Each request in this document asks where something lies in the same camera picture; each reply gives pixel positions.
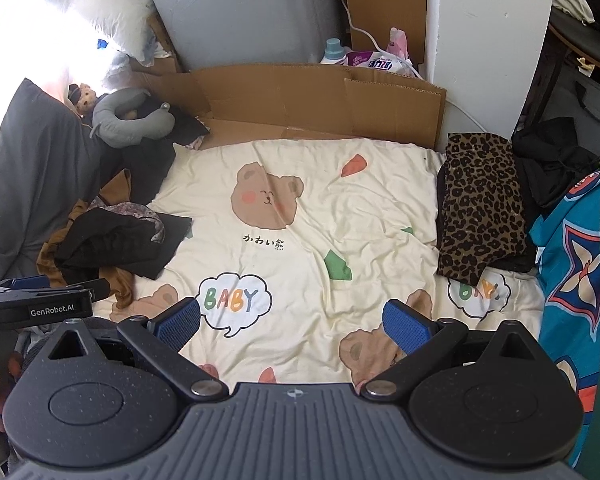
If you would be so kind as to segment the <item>person's left hand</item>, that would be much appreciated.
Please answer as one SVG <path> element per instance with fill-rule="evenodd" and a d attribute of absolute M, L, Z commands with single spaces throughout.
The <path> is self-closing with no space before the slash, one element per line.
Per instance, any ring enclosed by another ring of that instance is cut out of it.
<path fill-rule="evenodd" d="M 12 387 L 19 379 L 22 373 L 22 355 L 18 352 L 14 352 L 7 361 L 7 379 L 2 379 L 0 375 L 0 432 L 4 434 L 4 422 L 3 422 L 3 411 L 4 404 L 6 402 L 9 393 L 12 391 Z"/>

